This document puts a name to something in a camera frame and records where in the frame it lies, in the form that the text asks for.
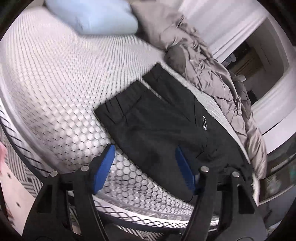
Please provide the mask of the grey crumpled duvet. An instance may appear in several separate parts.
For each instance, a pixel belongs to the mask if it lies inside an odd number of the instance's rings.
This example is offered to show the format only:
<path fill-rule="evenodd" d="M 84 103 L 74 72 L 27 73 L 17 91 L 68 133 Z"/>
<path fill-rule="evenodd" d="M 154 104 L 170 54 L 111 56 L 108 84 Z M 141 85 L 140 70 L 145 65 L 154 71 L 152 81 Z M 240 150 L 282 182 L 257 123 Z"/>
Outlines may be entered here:
<path fill-rule="evenodd" d="M 136 1 L 131 8 L 153 46 L 165 53 L 172 46 L 182 47 L 186 58 L 182 77 L 215 100 L 245 147 L 257 179 L 264 179 L 266 145 L 253 118 L 246 88 L 238 76 L 213 57 L 197 29 L 182 13 L 155 1 Z"/>

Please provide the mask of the dark grey round cushion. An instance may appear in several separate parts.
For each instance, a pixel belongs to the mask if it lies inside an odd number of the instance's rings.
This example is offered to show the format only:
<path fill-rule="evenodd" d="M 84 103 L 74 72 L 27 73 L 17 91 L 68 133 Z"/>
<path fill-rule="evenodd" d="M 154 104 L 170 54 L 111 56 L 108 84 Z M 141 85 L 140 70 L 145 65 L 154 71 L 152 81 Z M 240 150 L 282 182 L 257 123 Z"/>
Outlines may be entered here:
<path fill-rule="evenodd" d="M 180 75 L 184 74 L 186 68 L 186 58 L 184 50 L 180 45 L 172 46 L 164 56 L 164 60 L 170 68 Z"/>

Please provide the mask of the black pants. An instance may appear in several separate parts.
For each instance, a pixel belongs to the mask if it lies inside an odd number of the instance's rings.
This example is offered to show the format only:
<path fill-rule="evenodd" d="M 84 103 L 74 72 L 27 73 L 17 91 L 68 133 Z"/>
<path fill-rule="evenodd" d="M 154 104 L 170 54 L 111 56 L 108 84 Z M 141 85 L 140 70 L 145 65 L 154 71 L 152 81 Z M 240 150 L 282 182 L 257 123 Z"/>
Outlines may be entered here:
<path fill-rule="evenodd" d="M 252 190 L 252 168 L 237 142 L 161 64 L 94 113 L 138 168 L 185 202 L 191 201 L 193 193 L 178 167 L 177 148 L 193 174 L 207 166 L 223 184 L 236 170 Z"/>

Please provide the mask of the black white patterned rug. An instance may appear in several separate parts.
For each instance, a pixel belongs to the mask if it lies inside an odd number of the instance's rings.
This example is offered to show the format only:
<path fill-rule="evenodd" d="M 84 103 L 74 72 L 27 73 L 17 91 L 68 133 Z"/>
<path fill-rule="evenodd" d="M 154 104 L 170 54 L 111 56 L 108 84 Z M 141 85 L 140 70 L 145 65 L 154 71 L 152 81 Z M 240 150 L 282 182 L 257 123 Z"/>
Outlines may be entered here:
<path fill-rule="evenodd" d="M 22 234 L 29 210 L 43 183 L 23 163 L 17 151 L 29 158 L 33 156 L 1 106 L 1 185 L 9 221 Z"/>

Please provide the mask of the white honeycomb bed sheet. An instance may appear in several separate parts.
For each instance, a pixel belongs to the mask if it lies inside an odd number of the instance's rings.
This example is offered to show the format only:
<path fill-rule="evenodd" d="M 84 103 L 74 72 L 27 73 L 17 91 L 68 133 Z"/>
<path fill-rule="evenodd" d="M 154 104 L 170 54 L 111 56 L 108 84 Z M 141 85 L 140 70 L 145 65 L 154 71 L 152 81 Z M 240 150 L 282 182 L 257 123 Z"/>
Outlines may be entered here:
<path fill-rule="evenodd" d="M 43 6 L 24 9 L 1 39 L 1 104 L 30 162 L 61 172 L 88 164 L 111 142 L 94 108 L 163 55 L 135 35 L 84 37 Z M 94 201 L 115 222 L 157 228 L 184 228 L 193 211 L 121 150 Z"/>

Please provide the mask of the light blue pillow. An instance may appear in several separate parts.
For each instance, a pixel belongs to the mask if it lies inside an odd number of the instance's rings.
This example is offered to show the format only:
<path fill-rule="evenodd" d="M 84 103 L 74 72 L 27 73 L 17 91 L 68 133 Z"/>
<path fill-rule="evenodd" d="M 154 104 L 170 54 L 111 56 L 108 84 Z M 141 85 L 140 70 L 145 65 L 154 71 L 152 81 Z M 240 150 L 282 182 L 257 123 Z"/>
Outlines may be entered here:
<path fill-rule="evenodd" d="M 133 35 L 138 30 L 127 1 L 45 1 L 45 5 L 82 35 Z"/>

